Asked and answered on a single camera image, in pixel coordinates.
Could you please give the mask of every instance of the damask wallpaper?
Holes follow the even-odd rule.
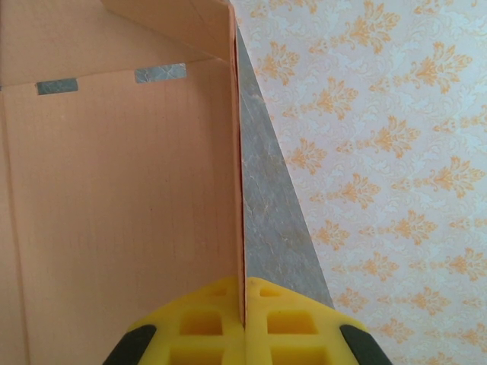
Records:
[[[233,3],[337,309],[487,363],[487,2]]]

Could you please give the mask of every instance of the yellow plastic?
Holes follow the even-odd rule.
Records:
[[[135,323],[157,331],[138,365],[358,365],[339,327],[360,323],[268,281],[247,279],[247,327],[237,279],[217,281]]]

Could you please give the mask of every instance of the cardboard box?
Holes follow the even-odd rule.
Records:
[[[2,364],[101,363],[134,319],[227,276],[244,320],[232,7],[103,3],[131,20],[1,2]],[[186,78],[135,82],[176,63]],[[37,93],[63,78],[78,90]]]

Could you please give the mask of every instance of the wall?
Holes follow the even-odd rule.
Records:
[[[337,309],[395,364],[487,353],[487,2],[234,0]]]

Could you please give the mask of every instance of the scratched metal surface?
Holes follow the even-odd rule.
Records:
[[[288,169],[238,34],[247,275],[333,307]],[[138,83],[186,77],[184,64],[135,71]],[[39,94],[76,91],[75,79],[46,81]]]

